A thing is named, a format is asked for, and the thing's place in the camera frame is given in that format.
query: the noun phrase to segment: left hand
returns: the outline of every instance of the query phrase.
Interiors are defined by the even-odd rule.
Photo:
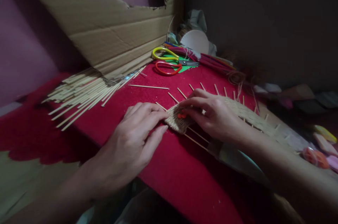
[[[150,162],[168,126],[156,124],[169,114],[152,103],[137,103],[127,109],[108,142],[74,175],[90,192],[90,198],[102,198],[134,179]]]

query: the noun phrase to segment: torn cardboard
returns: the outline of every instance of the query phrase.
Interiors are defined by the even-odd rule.
[[[115,81],[150,62],[151,50],[175,30],[183,0],[131,7],[122,0],[40,0],[88,62]]]

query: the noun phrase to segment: red felt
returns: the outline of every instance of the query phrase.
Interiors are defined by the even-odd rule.
[[[61,132],[48,116],[50,107],[38,105],[69,74],[60,74],[27,96],[23,105],[0,117],[0,151],[16,161],[39,158],[42,164],[86,161],[98,147],[75,128]]]
[[[154,71],[154,65],[150,64],[143,73],[147,76],[139,75],[128,84],[169,87],[170,93],[178,101],[184,97],[177,87],[188,96],[192,91],[189,83],[194,88],[200,88],[202,82],[206,90],[213,94],[216,93],[214,84],[221,95],[224,95],[223,87],[226,87],[227,94],[231,97],[234,90],[237,92],[236,86],[203,66],[175,76],[161,76]],[[175,104],[168,95],[168,90],[131,87],[128,84],[117,91],[104,108],[96,105],[76,120],[73,126],[97,144],[103,145],[129,106],[137,102],[157,101],[169,109]],[[245,105],[253,109],[253,98],[243,94]],[[188,134],[205,145],[193,133]],[[246,178],[219,163],[184,135],[172,130],[164,134],[150,164],[139,177],[193,223],[253,223],[252,213],[245,202],[246,186],[243,184],[246,184]]]
[[[183,97],[176,87],[188,95],[191,92],[189,83],[197,88],[201,81],[211,93],[215,93],[213,84],[216,83],[220,94],[224,93],[223,87],[226,86],[231,97],[235,89],[220,75],[203,67],[164,77],[153,72],[153,65],[149,65],[143,73],[146,78],[139,75],[129,83],[168,86],[179,101]],[[10,157],[18,161],[40,158],[43,164],[87,160],[97,148],[85,135],[103,145],[128,106],[155,101],[166,108],[175,104],[166,90],[126,85],[115,93],[105,108],[97,105],[81,116],[74,126],[61,132],[55,126],[62,119],[50,121],[47,114],[51,109],[36,104],[66,77],[63,74],[50,81],[30,94],[21,108],[0,118],[0,151],[10,151]],[[245,104],[254,107],[248,96]],[[189,132],[189,135],[204,144],[193,133]],[[220,164],[185,136],[171,130],[164,134],[152,161],[139,176],[192,223],[278,223],[272,216],[275,211],[266,200],[267,190],[249,183],[244,176]]]

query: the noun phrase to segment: green paper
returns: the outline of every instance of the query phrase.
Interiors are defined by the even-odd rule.
[[[170,54],[164,54],[162,57],[172,57],[172,55],[170,55]],[[191,60],[185,59],[184,57],[181,57],[181,56],[179,57],[179,60],[188,60],[188,61],[191,61]],[[172,64],[177,64],[176,60],[166,60],[166,62],[172,63]],[[196,68],[196,67],[198,67],[198,66],[183,66],[182,69],[179,71],[179,73],[182,73],[182,72],[186,71],[189,68]]]

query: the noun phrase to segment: scissors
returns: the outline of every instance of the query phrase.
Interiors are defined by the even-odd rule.
[[[167,53],[171,54],[173,57],[158,57],[155,54],[155,52],[157,52],[157,51],[167,52]],[[175,60],[175,61],[178,62],[178,64],[172,64],[172,63],[169,63],[169,62],[162,62],[162,61],[159,61],[159,62],[155,63],[156,70],[160,74],[165,75],[165,76],[173,76],[173,75],[177,74],[182,69],[183,66],[198,66],[199,65],[198,62],[191,62],[191,61],[187,61],[187,60],[179,60],[179,56],[178,55],[176,55],[175,53],[173,53],[169,49],[166,49],[166,48],[163,48],[163,47],[157,47],[157,48],[155,48],[152,51],[152,56],[155,59],[158,59],[158,60]],[[174,68],[178,68],[178,69],[176,71],[172,72],[172,73],[167,73],[167,72],[164,72],[164,71],[160,70],[159,67],[158,67],[159,65],[174,67]]]

